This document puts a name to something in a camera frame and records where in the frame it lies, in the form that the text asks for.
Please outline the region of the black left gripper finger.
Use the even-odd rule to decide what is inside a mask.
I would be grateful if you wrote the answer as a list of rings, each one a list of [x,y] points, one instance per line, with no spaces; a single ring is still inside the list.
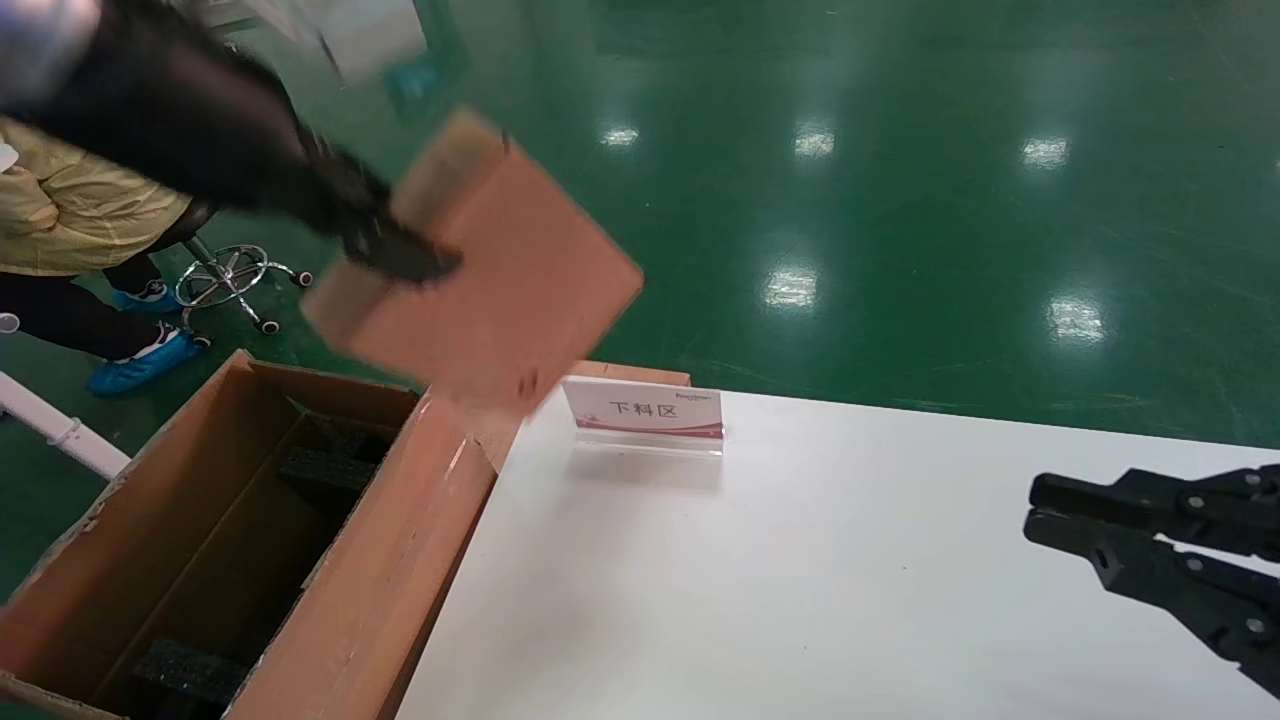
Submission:
[[[311,129],[300,140],[310,181],[303,222],[340,241],[349,260],[411,284],[443,279],[460,266],[461,252],[397,219],[390,186],[367,164]]]

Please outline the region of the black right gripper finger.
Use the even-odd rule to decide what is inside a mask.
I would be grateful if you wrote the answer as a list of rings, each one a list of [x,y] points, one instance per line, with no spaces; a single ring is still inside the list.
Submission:
[[[1112,594],[1164,610],[1206,648],[1279,697],[1277,578],[1089,518],[1030,510],[1024,537],[1091,564]]]
[[[1279,553],[1279,465],[1194,480],[1130,469],[1110,486],[1052,473],[1030,487],[1030,506],[1064,518],[1164,536],[1263,561]]]

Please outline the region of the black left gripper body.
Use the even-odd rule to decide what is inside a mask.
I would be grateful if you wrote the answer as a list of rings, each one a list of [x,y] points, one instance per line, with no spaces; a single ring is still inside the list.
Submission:
[[[23,1],[20,122],[170,190],[305,223],[306,129],[270,72],[164,1]]]

